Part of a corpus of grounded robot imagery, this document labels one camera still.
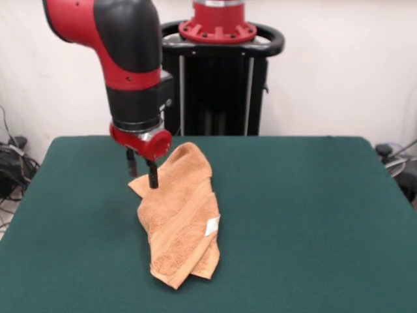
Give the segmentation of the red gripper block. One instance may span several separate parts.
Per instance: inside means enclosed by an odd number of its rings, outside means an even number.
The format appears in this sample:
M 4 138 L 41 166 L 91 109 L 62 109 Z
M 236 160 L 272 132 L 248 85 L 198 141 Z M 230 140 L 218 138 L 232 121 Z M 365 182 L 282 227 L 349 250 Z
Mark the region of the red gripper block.
M 113 123 L 109 126 L 110 136 L 121 146 L 127 148 L 126 159 L 128 173 L 131 177 L 137 177 L 137 163 L 135 153 L 146 159 L 149 169 L 149 186 L 157 189 L 158 166 L 155 161 L 164 157 L 172 144 L 172 134 L 162 126 L 158 126 L 144 133 L 128 132 L 117 128 Z

